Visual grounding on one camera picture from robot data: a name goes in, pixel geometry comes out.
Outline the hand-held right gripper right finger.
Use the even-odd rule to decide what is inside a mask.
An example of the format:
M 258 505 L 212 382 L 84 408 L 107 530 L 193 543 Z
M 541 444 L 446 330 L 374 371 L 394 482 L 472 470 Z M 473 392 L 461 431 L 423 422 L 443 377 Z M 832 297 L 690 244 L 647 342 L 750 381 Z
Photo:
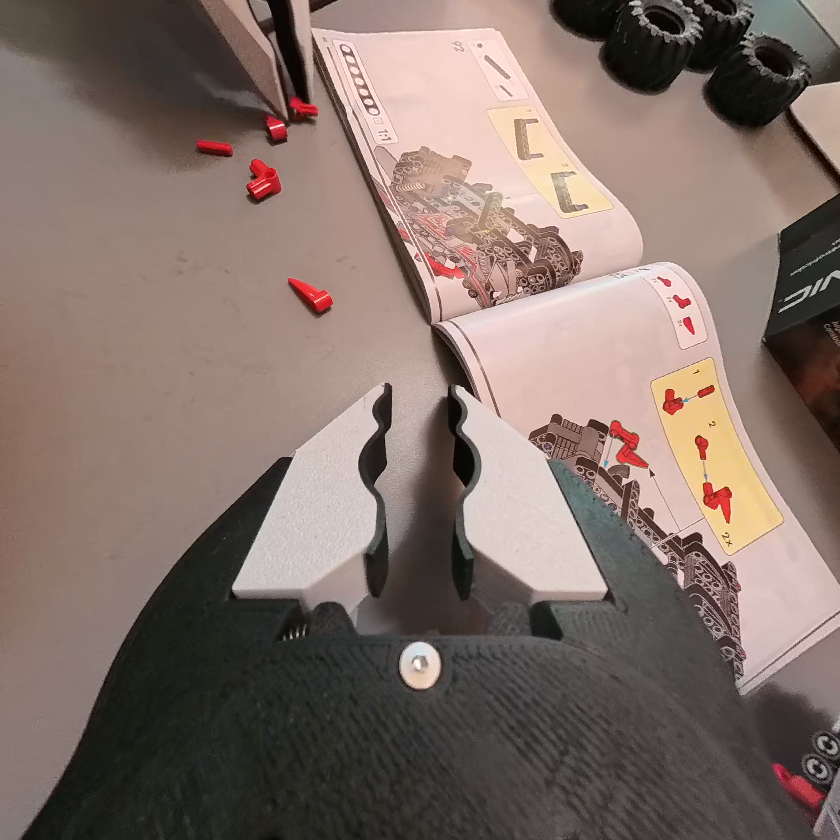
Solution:
M 482 632 L 570 632 L 608 620 L 608 586 L 550 462 L 466 388 L 448 391 L 455 509 L 452 574 Z

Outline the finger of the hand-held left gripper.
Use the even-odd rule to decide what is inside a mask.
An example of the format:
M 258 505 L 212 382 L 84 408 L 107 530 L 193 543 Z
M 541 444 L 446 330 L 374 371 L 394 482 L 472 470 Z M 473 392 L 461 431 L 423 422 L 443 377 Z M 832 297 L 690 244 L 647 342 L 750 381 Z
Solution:
M 293 94 L 312 101 L 313 45 L 309 1 L 280 2 L 280 53 Z
M 289 120 L 287 96 L 277 50 L 261 28 L 248 1 L 199 1 L 217 32 L 279 118 Z

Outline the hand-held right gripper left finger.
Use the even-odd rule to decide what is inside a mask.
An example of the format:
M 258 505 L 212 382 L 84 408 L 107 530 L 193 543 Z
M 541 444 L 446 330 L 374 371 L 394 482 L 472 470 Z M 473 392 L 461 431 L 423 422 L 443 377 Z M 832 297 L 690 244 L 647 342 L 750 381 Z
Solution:
M 376 385 L 300 446 L 233 584 L 240 601 L 291 600 L 313 615 L 335 604 L 356 629 L 382 593 L 389 545 L 375 482 L 385 470 L 392 386 Z

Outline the red angled connector brick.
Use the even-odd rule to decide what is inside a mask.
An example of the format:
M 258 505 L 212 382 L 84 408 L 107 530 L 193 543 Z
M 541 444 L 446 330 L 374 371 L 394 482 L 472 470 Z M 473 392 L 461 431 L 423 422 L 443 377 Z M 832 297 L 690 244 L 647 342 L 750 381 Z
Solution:
M 248 194 L 257 202 L 282 191 L 277 170 L 261 159 L 253 159 L 249 164 L 251 179 L 246 188 Z

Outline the red tooth brick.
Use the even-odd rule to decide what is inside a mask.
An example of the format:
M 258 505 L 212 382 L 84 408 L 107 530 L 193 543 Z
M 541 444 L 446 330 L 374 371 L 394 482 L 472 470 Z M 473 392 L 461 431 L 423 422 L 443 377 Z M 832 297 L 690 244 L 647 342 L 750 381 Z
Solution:
M 315 314 L 321 315 L 332 308 L 333 298 L 327 290 L 315 287 L 297 278 L 289 277 L 287 282 Z

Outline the open building instruction booklet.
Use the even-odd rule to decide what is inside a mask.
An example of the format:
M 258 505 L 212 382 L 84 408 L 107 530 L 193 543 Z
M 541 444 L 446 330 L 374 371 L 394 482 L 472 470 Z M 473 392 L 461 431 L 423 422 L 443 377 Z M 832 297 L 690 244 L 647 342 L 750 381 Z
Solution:
M 314 55 L 431 324 L 486 413 L 564 463 L 697 609 L 742 692 L 838 629 L 838 582 L 758 460 L 681 267 L 582 164 L 494 29 Z

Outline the black toy tire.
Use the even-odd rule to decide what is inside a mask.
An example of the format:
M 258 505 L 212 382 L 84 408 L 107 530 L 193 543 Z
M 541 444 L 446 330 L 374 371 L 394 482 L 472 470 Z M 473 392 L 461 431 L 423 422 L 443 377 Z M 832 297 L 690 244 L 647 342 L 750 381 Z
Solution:
M 740 43 L 749 29 L 753 5 L 748 1 L 685 1 L 698 16 L 702 27 L 700 40 L 693 48 L 687 68 L 714 70 Z
M 702 33 L 698 16 L 681 2 L 632 1 L 616 17 L 603 64 L 629 88 L 660 92 L 686 67 Z
M 578 36 L 605 40 L 628 1 L 551 1 L 554 19 Z
M 730 123 L 758 128 L 790 107 L 812 79 L 809 63 L 783 40 L 749 33 L 705 86 L 713 111 Z

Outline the black printed box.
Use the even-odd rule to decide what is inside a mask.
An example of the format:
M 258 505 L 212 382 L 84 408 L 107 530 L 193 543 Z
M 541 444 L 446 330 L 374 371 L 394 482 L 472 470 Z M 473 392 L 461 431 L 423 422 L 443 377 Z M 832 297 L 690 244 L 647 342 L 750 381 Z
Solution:
M 763 344 L 839 447 L 839 196 L 779 234 Z

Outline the red brick piece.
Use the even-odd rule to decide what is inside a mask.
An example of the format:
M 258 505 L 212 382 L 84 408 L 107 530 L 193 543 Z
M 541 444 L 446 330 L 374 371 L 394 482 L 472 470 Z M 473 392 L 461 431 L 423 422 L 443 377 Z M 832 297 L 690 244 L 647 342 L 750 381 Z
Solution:
M 787 770 L 781 763 L 773 762 L 772 767 L 784 791 L 805 809 L 812 823 L 815 822 L 826 800 L 826 793 L 801 775 Z

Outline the grey printed packaging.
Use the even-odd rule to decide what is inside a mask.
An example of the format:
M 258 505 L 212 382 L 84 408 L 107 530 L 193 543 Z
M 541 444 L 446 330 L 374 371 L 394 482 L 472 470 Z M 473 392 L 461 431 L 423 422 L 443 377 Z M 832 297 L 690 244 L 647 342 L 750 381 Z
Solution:
M 808 779 L 825 789 L 826 799 L 814 824 L 820 839 L 839 838 L 839 716 L 829 730 L 812 736 L 813 751 L 804 756 L 802 768 Z

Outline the beige cardboard sheet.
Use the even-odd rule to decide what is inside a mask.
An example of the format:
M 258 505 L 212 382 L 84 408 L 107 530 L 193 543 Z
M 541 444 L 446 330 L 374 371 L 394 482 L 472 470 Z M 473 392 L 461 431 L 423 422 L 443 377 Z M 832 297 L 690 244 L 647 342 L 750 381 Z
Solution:
M 811 85 L 790 106 L 793 120 L 839 177 L 839 81 Z

